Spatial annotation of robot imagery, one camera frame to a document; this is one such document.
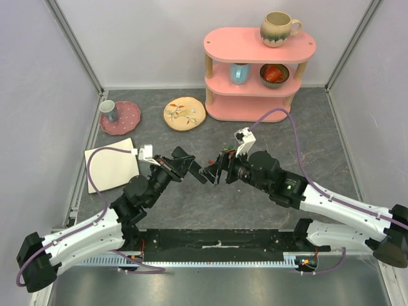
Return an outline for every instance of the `yellow plate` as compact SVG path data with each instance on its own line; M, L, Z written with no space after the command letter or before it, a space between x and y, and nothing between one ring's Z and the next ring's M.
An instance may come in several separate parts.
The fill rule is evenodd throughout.
M193 97L181 97L170 101L164 108L164 121L176 131L188 131L205 120L203 103Z

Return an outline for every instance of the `blue cup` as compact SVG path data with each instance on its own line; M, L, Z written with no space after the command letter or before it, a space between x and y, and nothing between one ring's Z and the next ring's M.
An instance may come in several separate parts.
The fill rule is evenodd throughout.
M115 106L115 102L112 100L106 100L102 102L99 106L99 111L106 117L110 122L115 122L119 119L119 114Z
M231 64L229 67L231 82L237 85L244 84L248 80L250 67L250 64Z

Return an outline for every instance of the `pink plate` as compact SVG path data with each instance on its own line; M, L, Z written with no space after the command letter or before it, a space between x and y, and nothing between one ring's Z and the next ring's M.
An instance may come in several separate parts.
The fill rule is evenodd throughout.
M140 122L140 109L130 101L119 101L115 103L119 119L110 122L108 118L101 114L99 125L102 131L110 135L124 135L132 131Z

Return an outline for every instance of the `pink shelf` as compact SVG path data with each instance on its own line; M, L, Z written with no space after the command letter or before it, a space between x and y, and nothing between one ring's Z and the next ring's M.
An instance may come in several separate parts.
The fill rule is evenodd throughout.
M217 120L255 122L267 111L282 107L288 112L290 107L283 105L285 98L264 98L244 96L220 96L212 94L213 103L205 104L208 114ZM275 112L263 122L278 122L286 118L286 114Z
M229 96L258 96L258 97L288 97L299 90L302 81L293 79L295 69L289 69L289 79L279 88L268 88L263 85L259 71L262 64L252 64L248 81L242 85L235 85L230 80L230 64L220 62L213 66L212 78L206 78L208 88L216 93Z
M283 46L263 44L258 27L222 27L204 39L207 55L220 62L297 64L309 60L316 42L305 31L288 38Z

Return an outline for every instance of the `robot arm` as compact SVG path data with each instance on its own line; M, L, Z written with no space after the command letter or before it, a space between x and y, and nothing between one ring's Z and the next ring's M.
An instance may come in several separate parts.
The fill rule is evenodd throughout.
M130 242L138 242L139 231L136 224L146 216L146 208L152 208L157 199L172 181L181 182L189 171L202 184L207 181L198 174L201 168L188 154L180 156L177 147L168 159L164 156L152 157L152 146L139 150L138 158L150 163L151 174L133 177L124 188L123 195L111 203L99 222L95 220L100 212L86 221L63 231L40 238L37 232L28 235L17 256L19 267L44 246L51 246L39 253L22 272L28 292L47 287L73 265L110 250L127 247ZM92 224L85 229L84 225ZM59 237L70 234L61 241Z
M22 276L28 292L47 287L57 275L86 258L129 247L129 243L138 243L140 233L136 224L146 216L145 209L152 208L168 184L171 181L181 182L187 172L202 184L210 181L217 185L222 171L226 171L227 184L241 180L267 193L277 205L315 212L345 224L300 219L293 232L296 244L370 249L378 260L407 267L408 231L390 220L408 224L408 208L400 205L395 205L392 210L375 207L335 194L316 183L310 184L305 177L281 169L278 160L267 151L258 151L248 157L255 137L247 128L237 131L235 138L239 148L222 151L217 161L207 168L200 167L194 161L195 157L180 147L173 151L173 159L152 157L151 146L140 149L139 160L151 164L150 177L133 177L124 188L123 195L111 203L99 222L94 220L102 212L64 231L43 238L33 233L25 238L17 262L20 267L26 265ZM316 186L330 196L325 198ZM354 209L340 204L338 200L349 203ZM84 224L91 223L92 226L80 230ZM58 242L58 237L74 232ZM48 244L51 246L47 250L27 264L33 254Z
M214 164L200 171L208 181L217 185L222 171L226 171L227 184L241 180L269 194L269 199L282 207L314 212L346 224L300 219L294 231L294 239L300 244L368 249L389 265L408 266L408 208L395 205L389 210L336 194L283 170L267 151L248 156L255 142L248 128L237 131L235 138L240 144L237 151L222 151Z

